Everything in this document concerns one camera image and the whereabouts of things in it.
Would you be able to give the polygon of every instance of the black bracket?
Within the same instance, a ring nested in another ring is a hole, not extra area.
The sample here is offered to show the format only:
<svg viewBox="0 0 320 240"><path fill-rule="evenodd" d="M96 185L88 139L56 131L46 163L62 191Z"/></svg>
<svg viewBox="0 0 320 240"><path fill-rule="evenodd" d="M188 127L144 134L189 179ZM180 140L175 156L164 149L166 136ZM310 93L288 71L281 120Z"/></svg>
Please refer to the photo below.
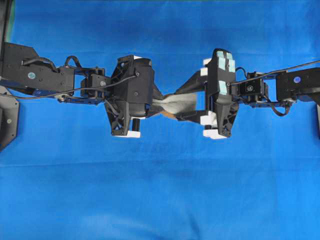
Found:
<svg viewBox="0 0 320 240"><path fill-rule="evenodd" d="M3 86L0 86L0 94L11 95ZM0 151L17 136L19 106L16 99L0 96Z"/></svg>

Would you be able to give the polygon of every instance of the cylindrical joint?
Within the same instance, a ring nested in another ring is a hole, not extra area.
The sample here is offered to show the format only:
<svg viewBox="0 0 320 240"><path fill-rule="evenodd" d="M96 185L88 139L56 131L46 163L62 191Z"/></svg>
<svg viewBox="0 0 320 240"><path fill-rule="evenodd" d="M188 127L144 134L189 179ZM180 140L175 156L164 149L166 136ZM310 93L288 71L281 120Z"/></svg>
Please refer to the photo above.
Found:
<svg viewBox="0 0 320 240"><path fill-rule="evenodd" d="M139 132L139 130L140 130L140 119L134 118L132 120L132 131Z"/></svg>

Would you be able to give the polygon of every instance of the blue cloth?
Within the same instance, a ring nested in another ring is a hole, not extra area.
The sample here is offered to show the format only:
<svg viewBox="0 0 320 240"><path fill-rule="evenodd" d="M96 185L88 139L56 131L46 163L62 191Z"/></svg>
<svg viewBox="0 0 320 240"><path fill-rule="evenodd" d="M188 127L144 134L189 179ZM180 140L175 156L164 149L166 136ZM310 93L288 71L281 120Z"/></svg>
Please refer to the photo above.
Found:
<svg viewBox="0 0 320 240"><path fill-rule="evenodd" d="M119 57L150 58L167 94L214 48L249 72L318 60L319 9L306 0L17 0L12 42L108 75ZM21 101L18 137L0 153L0 239L319 239L317 124L312 102L285 117L242 105L228 139L163 116L142 121L142 138L123 139L111 137L103 105Z"/></svg>

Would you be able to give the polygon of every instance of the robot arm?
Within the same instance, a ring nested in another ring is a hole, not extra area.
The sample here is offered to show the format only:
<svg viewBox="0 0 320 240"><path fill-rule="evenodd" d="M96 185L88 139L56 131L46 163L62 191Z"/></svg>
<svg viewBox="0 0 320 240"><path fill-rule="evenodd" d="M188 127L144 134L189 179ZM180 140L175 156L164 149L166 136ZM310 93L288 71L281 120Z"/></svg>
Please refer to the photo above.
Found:
<svg viewBox="0 0 320 240"><path fill-rule="evenodd" d="M0 0L0 150L16 137L19 102L17 100L55 98L60 103L104 104L111 134L117 137L140 137L140 120L158 113L179 121L204 126L203 135L212 139L231 136L239 105L271 108L278 116L288 114L297 100L320 104L320 68L291 71L319 63L314 61L269 73L245 73L236 81L236 62L231 52L217 48L203 61L175 93L163 96L155 85L152 61L134 55L121 57L111 76L104 68L82 67L76 56L65 64L55 64L40 57L29 46L5 41L11 1ZM75 88L75 75L83 76ZM276 80L276 98L269 99L266 81ZM8 89L31 97L13 96ZM196 92L205 92L203 110L196 110ZM284 112L276 108L283 107Z"/></svg>

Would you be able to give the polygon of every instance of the light blue tape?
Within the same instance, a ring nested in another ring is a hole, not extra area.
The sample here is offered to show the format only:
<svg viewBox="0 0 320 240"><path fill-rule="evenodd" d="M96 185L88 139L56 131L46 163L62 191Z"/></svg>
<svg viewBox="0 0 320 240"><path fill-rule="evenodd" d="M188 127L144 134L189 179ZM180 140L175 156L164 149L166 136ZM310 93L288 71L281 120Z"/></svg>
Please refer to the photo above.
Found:
<svg viewBox="0 0 320 240"><path fill-rule="evenodd" d="M222 70L226 70L226 59L219 57L219 63L218 63L218 67Z"/></svg>
<svg viewBox="0 0 320 240"><path fill-rule="evenodd" d="M219 81L220 93L222 95L227 95L227 85L225 81Z"/></svg>
<svg viewBox="0 0 320 240"><path fill-rule="evenodd" d="M217 52L216 52L216 56L217 56L218 58L223 58L223 59L225 58L223 51L217 51Z"/></svg>
<svg viewBox="0 0 320 240"><path fill-rule="evenodd" d="M226 58L232 60L232 59L233 59L233 58L232 58L232 54L231 54L230 52L227 52L227 53L226 53Z"/></svg>
<svg viewBox="0 0 320 240"><path fill-rule="evenodd" d="M236 72L236 61L229 59L229 72L235 73Z"/></svg>

